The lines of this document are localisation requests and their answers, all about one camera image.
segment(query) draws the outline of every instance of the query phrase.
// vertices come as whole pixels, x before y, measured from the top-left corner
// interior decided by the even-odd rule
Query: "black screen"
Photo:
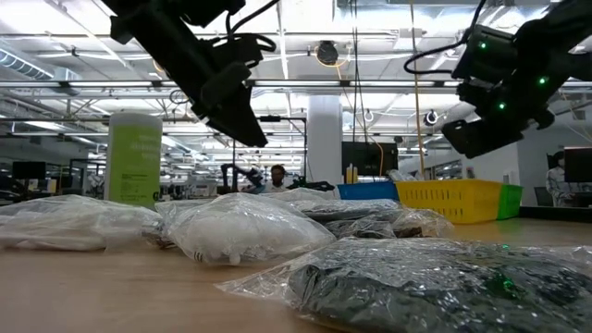
[[[13,179],[45,179],[45,162],[13,162]]]
[[[565,181],[592,181],[592,148],[565,148]]]
[[[372,142],[343,142],[341,145],[342,172],[353,164],[358,168],[358,176],[386,176],[392,169],[399,169],[397,143],[380,143],[384,151],[382,175],[380,173],[380,148]]]

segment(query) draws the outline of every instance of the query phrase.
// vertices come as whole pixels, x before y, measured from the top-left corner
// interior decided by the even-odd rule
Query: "table surface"
[[[592,225],[513,219],[456,226],[458,240],[592,245]],[[4,332],[332,332],[280,303],[213,284],[265,268],[206,267],[180,251],[0,253]]]

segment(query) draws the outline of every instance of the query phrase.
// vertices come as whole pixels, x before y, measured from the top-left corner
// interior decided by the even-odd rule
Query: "yellow plastic crate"
[[[397,182],[401,202],[432,209],[455,224],[493,221],[498,217],[501,183],[477,179]]]

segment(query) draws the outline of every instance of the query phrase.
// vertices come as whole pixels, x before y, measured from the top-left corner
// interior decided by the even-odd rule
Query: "green bin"
[[[503,184],[499,193],[498,220],[518,216],[522,201],[522,187]]]

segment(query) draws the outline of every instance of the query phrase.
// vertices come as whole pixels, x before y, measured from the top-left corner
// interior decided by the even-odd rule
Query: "person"
[[[565,154],[557,152],[553,155],[557,166],[547,172],[547,191],[553,197],[554,207],[573,207],[574,192],[579,184],[565,182]]]
[[[263,193],[275,193],[287,191],[284,185],[284,177],[286,177],[286,169],[283,166],[276,165],[271,167],[271,181],[265,184]]]

